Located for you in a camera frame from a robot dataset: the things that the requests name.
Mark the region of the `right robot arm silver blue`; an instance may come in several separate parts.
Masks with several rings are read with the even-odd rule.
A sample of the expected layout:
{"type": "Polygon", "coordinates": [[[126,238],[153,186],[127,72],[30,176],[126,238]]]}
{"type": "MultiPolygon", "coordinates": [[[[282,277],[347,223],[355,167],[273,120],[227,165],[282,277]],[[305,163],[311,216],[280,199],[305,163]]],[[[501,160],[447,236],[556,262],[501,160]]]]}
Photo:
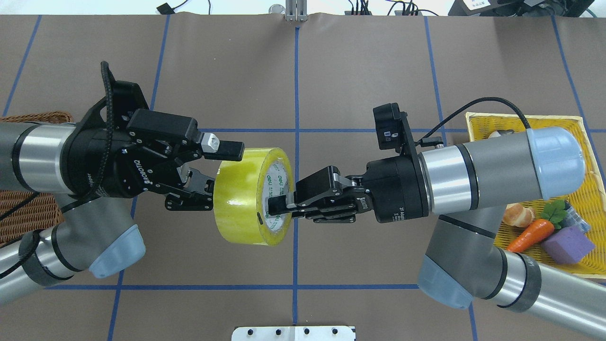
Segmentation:
{"type": "Polygon", "coordinates": [[[271,216],[315,222],[374,211],[380,223],[433,213],[437,224],[418,276],[427,296],[467,309],[474,298],[605,339],[605,287],[494,245],[506,205],[576,191],[585,162],[560,127],[526,129],[417,153],[407,128],[377,129],[380,149],[399,155],[342,177],[327,167],[268,201],[271,216]]]}

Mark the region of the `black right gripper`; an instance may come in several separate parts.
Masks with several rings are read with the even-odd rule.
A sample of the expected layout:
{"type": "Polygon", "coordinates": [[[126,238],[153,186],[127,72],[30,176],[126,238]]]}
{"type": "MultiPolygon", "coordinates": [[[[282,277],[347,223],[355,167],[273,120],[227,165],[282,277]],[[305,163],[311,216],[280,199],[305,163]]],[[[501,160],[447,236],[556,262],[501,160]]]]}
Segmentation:
{"type": "Polygon", "coordinates": [[[373,211],[377,222],[392,223],[428,216],[429,203],[419,163],[410,157],[368,162],[362,175],[342,176],[336,166],[312,173],[296,183],[295,192],[267,200],[270,216],[354,223],[373,211]]]}

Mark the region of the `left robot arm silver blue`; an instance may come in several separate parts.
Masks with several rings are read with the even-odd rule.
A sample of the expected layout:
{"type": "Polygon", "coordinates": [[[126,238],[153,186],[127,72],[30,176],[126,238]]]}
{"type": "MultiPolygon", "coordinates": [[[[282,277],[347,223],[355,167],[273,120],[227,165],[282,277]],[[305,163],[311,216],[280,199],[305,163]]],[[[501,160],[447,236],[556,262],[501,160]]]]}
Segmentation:
{"type": "Polygon", "coordinates": [[[210,211],[214,179],[190,167],[240,162],[244,144],[201,132],[197,121],[149,108],[138,84],[110,81],[77,123],[1,123],[1,189],[52,199],[62,221],[1,248],[1,304],[88,270],[119,273],[146,253],[128,200],[145,192],[169,211],[210,211]]]}

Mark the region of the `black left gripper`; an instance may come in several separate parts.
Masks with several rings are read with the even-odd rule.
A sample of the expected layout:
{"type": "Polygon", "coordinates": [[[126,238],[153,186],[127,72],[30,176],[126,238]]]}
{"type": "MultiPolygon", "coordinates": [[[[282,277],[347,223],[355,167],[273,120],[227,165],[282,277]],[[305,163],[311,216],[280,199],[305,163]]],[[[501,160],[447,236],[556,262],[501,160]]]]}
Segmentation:
{"type": "Polygon", "coordinates": [[[136,110],[124,130],[76,125],[62,150],[62,179],[78,197],[132,198],[146,190],[165,194],[169,211],[212,211],[215,179],[188,168],[198,158],[241,161],[243,142],[200,132],[194,118],[136,110]],[[112,130],[110,147],[107,132],[112,130]]]}

